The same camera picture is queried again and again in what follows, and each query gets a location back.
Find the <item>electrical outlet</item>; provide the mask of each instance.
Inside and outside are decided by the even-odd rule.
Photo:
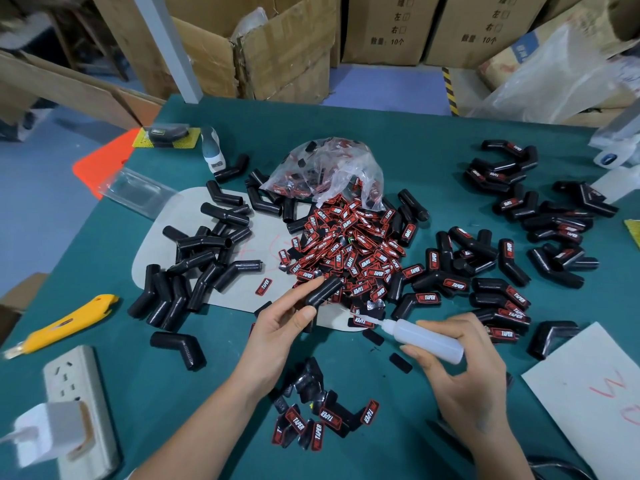
[[[80,448],[58,459],[60,480],[101,480],[120,464],[109,410],[91,347],[81,345],[44,367],[50,402],[80,401],[89,438]]]

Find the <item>white power adapter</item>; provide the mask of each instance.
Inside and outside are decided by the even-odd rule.
[[[87,439],[78,401],[38,404],[18,417],[13,428],[4,439],[16,445],[20,468],[67,455]]]

